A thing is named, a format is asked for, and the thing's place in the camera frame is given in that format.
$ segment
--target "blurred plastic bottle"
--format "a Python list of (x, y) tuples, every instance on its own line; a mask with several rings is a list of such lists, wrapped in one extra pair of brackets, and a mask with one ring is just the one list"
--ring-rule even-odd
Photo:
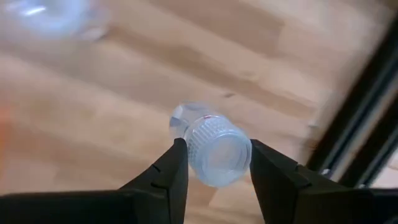
[(179, 105), (170, 119), (174, 138), (184, 138), (188, 161), (206, 185), (224, 187), (249, 167), (251, 142), (225, 116), (200, 103)]
[(12, 26), (41, 38), (96, 40), (108, 31), (109, 13), (94, 0), (0, 1), (4, 2), (3, 10)]

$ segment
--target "wooden floor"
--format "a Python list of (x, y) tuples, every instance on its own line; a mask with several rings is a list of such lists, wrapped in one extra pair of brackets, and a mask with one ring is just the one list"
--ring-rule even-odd
[[(98, 42), (2, 37), (0, 193), (122, 186), (171, 146), (169, 116), (183, 100), (305, 162), (394, 14), (374, 0), (109, 8)], [(263, 223), (249, 174), (214, 189), (190, 172), (185, 223)]]

